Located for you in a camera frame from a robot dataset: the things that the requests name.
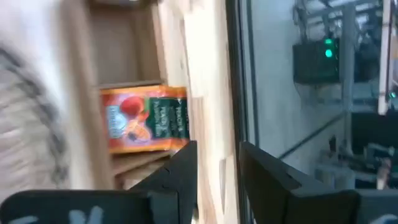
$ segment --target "wooden compartment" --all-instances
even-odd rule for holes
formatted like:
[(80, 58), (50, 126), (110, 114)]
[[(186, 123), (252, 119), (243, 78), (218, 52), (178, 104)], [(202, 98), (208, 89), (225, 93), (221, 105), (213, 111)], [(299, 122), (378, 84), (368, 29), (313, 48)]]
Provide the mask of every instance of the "wooden compartment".
[(155, 10), (90, 4), (88, 22), (93, 39), (98, 84), (161, 80)]

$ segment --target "metal pole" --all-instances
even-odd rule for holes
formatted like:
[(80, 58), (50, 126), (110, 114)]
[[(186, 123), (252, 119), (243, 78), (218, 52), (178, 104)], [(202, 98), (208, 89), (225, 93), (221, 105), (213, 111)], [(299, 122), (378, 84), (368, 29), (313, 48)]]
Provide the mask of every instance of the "metal pole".
[(355, 68), (356, 10), (354, 4), (343, 9), (342, 34), (340, 39), (340, 81), (343, 85), (342, 99), (345, 112), (344, 134), (346, 153), (352, 155), (351, 112), (353, 109), (353, 87)]

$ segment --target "black device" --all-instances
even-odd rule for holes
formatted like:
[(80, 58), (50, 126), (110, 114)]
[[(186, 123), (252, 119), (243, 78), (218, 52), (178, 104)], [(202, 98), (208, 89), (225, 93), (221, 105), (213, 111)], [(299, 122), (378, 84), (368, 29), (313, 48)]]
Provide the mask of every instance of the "black device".
[(398, 191), (337, 191), (248, 142), (241, 175), (257, 224), (398, 223)]
[(0, 223), (189, 224), (197, 201), (197, 144), (189, 142), (128, 191), (30, 190), (0, 206)]
[(293, 46), (294, 82), (308, 85), (338, 83), (339, 39), (308, 41)]

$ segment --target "green light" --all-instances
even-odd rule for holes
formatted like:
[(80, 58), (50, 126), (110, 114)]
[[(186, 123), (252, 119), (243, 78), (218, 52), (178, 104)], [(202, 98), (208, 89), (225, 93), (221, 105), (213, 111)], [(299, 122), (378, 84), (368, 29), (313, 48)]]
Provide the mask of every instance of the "green light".
[(332, 44), (332, 43), (333, 43), (333, 41), (331, 39), (326, 39), (325, 40), (325, 44)]
[(326, 57), (332, 57), (333, 56), (333, 52), (330, 49), (328, 49), (328, 50), (325, 51), (325, 55), (326, 55)]

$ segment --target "blurry fabric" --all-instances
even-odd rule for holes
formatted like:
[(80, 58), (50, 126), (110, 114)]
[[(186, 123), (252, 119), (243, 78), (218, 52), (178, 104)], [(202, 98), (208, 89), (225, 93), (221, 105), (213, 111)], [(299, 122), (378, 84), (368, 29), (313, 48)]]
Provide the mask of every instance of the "blurry fabric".
[(21, 190), (68, 187), (58, 113), (37, 77), (0, 42), (0, 203)]

